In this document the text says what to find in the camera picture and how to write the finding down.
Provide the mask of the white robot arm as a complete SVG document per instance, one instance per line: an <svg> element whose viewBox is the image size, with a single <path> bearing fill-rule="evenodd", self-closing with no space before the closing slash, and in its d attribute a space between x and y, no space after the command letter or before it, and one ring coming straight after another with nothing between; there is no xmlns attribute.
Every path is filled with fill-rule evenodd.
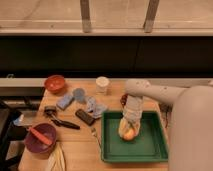
<svg viewBox="0 0 213 171"><path fill-rule="evenodd" d="M168 171L213 171L213 87L180 88L128 79L125 93L121 138L138 136L144 96L166 103L172 107Z"/></svg>

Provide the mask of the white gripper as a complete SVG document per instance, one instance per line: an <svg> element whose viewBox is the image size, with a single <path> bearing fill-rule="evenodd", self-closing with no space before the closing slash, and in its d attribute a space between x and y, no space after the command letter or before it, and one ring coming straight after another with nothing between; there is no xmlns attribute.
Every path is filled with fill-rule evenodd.
<svg viewBox="0 0 213 171"><path fill-rule="evenodd" d="M134 97L131 95L127 96L126 105L123 109L123 116L120 120L118 133L120 137L128 130L128 121L133 123L134 137L137 137L140 132L140 119L142 117L142 102L143 100L140 97Z"/></svg>

